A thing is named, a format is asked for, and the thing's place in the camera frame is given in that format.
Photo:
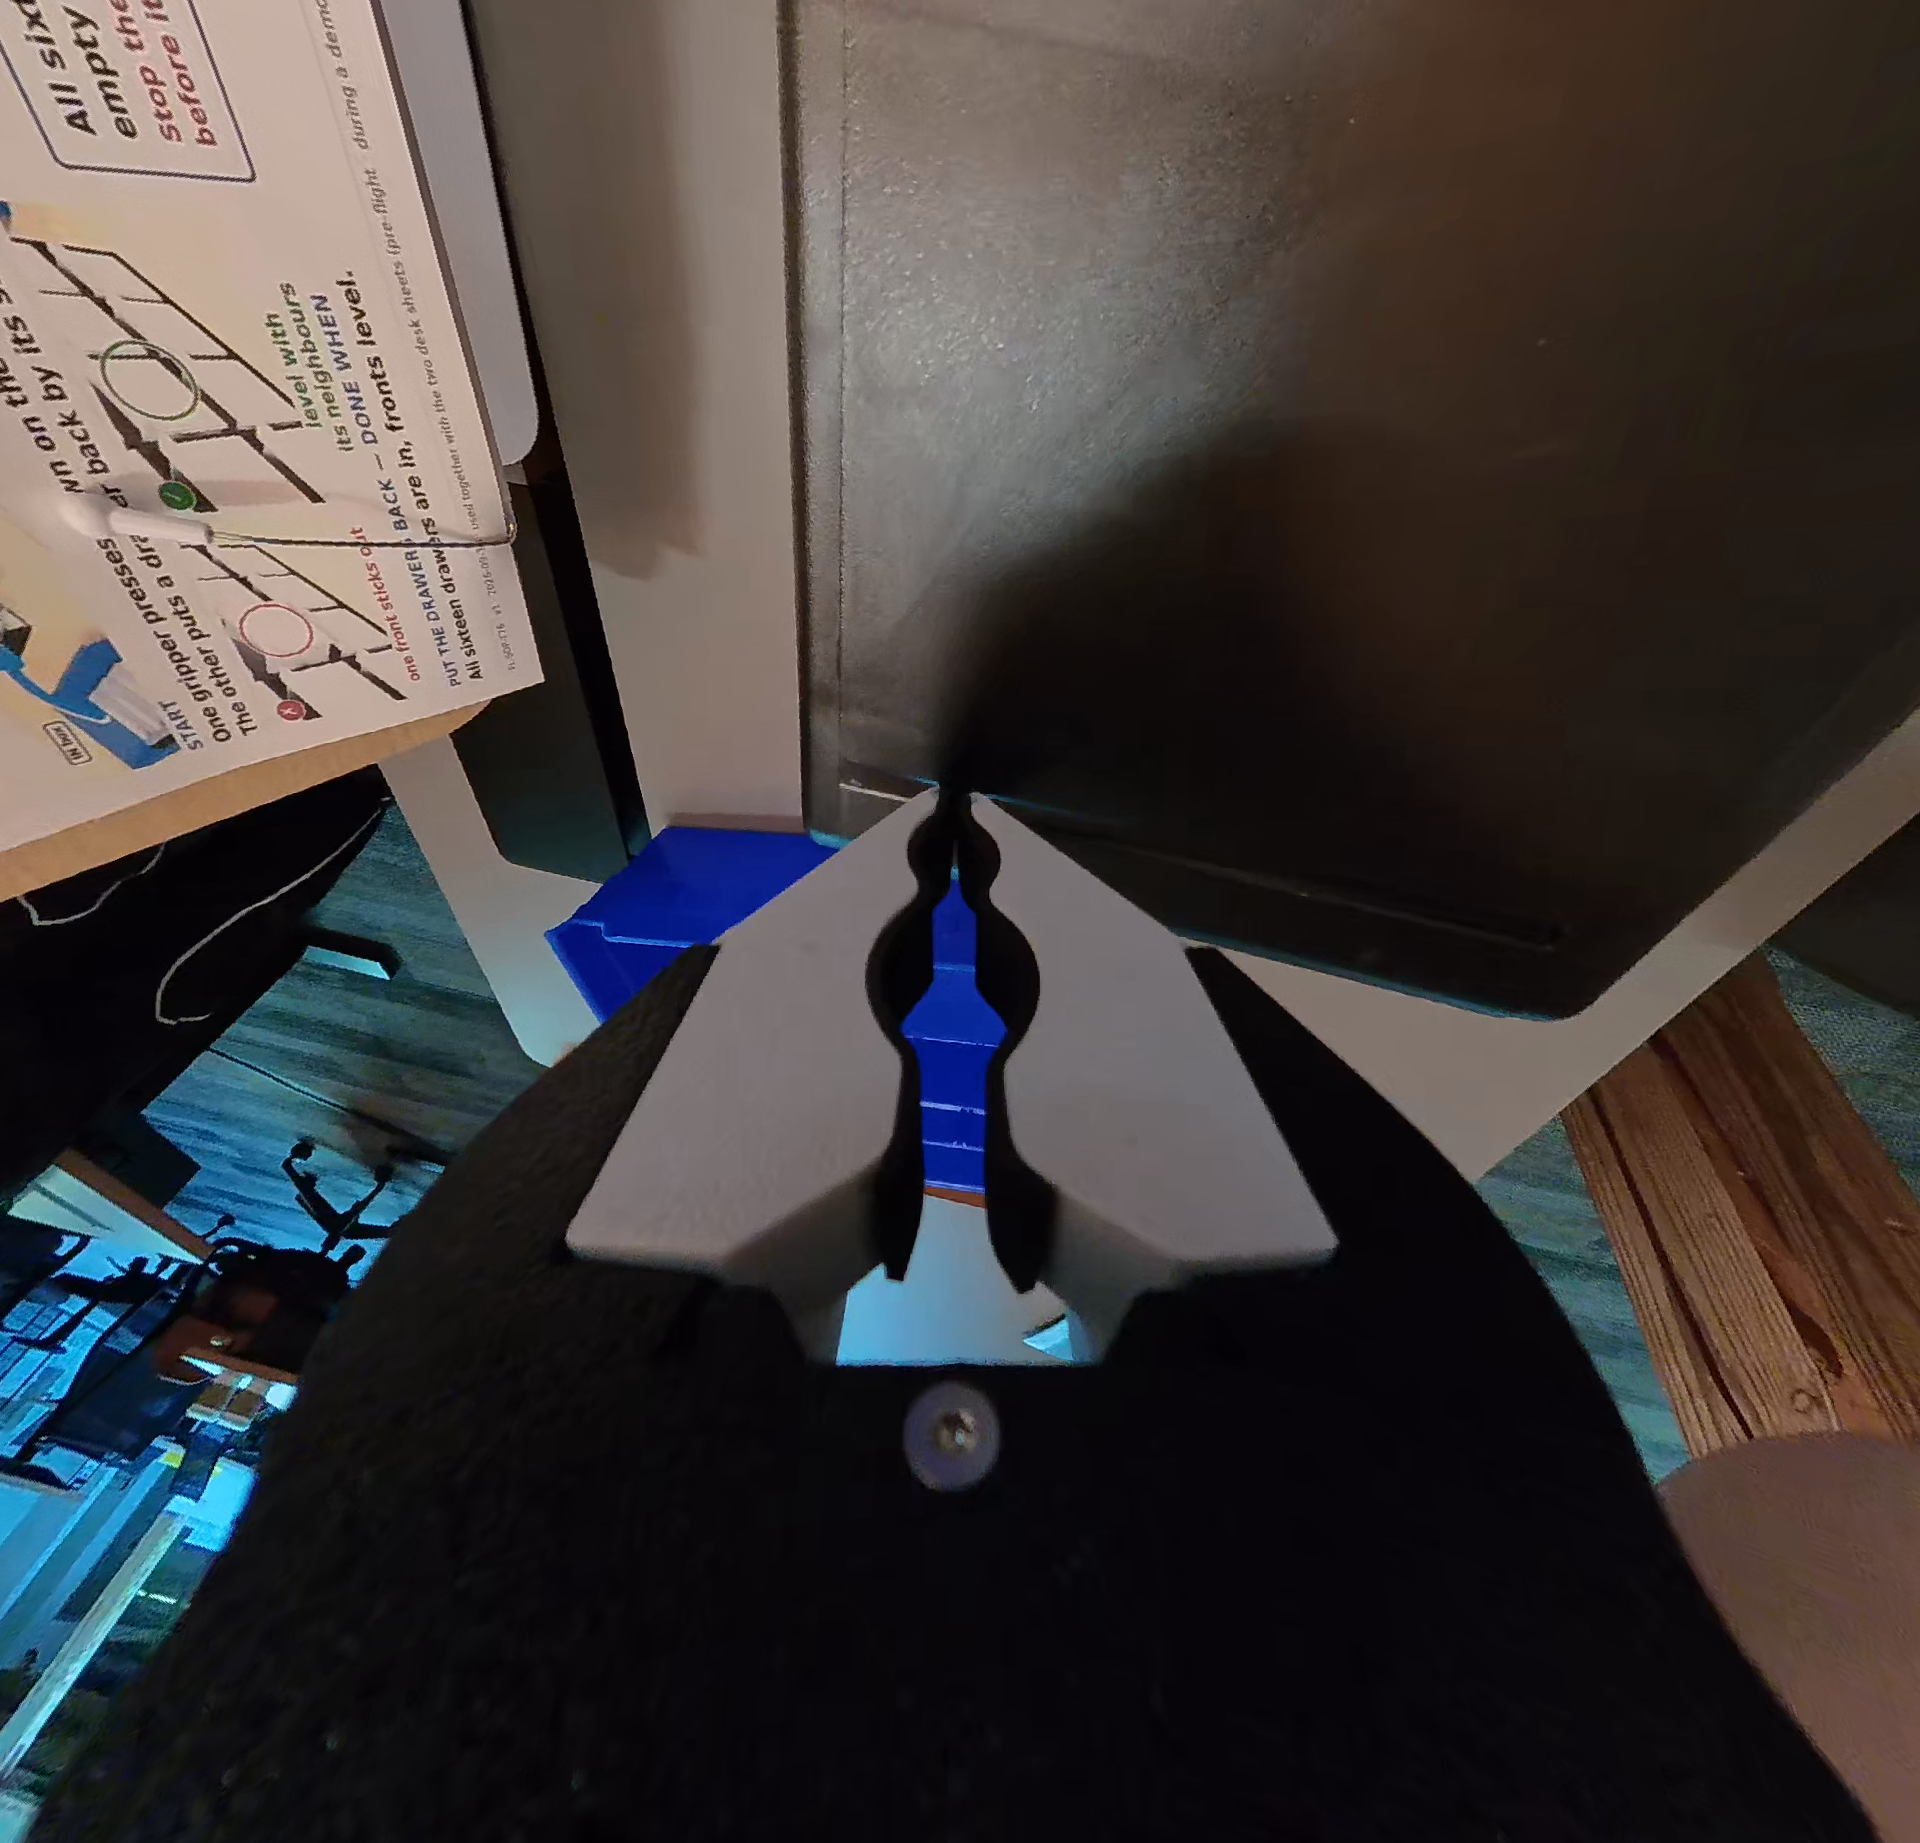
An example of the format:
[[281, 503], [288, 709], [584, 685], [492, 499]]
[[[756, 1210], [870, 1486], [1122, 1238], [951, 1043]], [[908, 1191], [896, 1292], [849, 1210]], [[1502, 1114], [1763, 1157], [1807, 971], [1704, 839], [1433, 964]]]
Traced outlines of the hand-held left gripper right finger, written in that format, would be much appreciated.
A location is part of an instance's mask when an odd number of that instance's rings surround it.
[[1141, 1292], [1338, 1249], [1186, 939], [995, 801], [953, 813], [975, 991], [1000, 1014], [988, 1238], [1012, 1288], [1106, 1352]]

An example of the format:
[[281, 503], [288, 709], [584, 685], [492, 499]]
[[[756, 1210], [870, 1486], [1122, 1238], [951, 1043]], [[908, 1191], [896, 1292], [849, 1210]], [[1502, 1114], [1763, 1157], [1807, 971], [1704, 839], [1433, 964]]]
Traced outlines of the wooden plank panel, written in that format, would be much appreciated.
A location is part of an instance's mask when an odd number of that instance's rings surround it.
[[1688, 1455], [1920, 1439], [1913, 1191], [1747, 954], [1563, 1114]]

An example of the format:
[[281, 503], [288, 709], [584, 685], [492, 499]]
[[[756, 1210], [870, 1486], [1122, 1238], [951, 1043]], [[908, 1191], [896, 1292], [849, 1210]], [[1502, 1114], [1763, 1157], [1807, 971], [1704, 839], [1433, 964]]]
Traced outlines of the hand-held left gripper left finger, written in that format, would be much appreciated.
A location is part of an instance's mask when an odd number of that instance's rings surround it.
[[919, 1060], [940, 794], [893, 808], [743, 915], [590, 1188], [568, 1249], [765, 1288], [805, 1352], [908, 1275], [928, 1198]]

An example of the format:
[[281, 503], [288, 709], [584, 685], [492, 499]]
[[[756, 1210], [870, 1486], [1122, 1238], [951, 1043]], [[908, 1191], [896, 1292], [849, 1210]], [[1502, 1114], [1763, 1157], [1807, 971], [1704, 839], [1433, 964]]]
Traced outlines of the white plastic board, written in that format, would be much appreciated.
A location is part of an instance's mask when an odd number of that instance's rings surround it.
[[522, 345], [522, 306], [497, 183], [466, 0], [372, 7], [399, 70], [399, 100], [419, 168], [419, 194], [429, 207], [446, 290], [461, 320], [492, 442], [503, 475], [522, 478], [522, 456], [538, 442], [538, 386]]

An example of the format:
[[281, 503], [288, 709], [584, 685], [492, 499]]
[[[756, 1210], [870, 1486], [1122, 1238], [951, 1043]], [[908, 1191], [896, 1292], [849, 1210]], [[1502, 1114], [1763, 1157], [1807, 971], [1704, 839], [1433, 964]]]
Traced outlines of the brown cardboard backing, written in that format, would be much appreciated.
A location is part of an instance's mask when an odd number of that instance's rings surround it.
[[281, 761], [258, 761], [244, 767], [208, 772], [194, 782], [168, 788], [156, 801], [139, 801], [128, 808], [111, 808], [104, 820], [57, 826], [50, 839], [6, 846], [0, 856], [0, 895], [29, 895], [40, 888], [56, 888], [75, 870], [107, 869], [130, 856], [139, 846], [156, 846], [171, 839], [186, 839], [208, 823], [225, 823], [235, 813], [248, 813], [258, 805], [317, 788], [337, 772], [380, 764], [400, 749], [434, 747], [472, 725], [484, 709], [484, 700], [446, 709], [446, 714], [419, 714], [406, 725], [367, 732], [337, 747], [307, 747]]

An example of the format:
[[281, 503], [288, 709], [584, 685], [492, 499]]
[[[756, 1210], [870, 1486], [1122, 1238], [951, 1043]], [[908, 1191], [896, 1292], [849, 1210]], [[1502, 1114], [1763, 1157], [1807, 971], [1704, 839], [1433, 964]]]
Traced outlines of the printed instruction sheet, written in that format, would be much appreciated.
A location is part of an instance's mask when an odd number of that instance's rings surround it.
[[372, 0], [0, 0], [6, 846], [538, 685]]

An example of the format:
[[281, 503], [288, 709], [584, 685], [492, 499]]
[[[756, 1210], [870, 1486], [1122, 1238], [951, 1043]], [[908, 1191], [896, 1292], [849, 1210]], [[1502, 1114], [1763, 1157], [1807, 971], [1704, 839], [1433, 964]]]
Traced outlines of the black drawer cabinet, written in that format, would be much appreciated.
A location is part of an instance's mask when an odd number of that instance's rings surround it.
[[810, 826], [1563, 1020], [1913, 709], [1920, 0], [781, 0]]

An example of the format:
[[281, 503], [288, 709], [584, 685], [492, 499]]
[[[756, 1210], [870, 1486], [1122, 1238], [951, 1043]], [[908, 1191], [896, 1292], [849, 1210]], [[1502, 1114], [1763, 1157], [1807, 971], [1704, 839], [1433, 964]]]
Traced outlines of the tan rounded object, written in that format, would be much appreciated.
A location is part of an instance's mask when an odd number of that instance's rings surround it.
[[1868, 1807], [1920, 1840], [1920, 1445], [1786, 1437], [1698, 1455], [1660, 1505], [1714, 1612]]

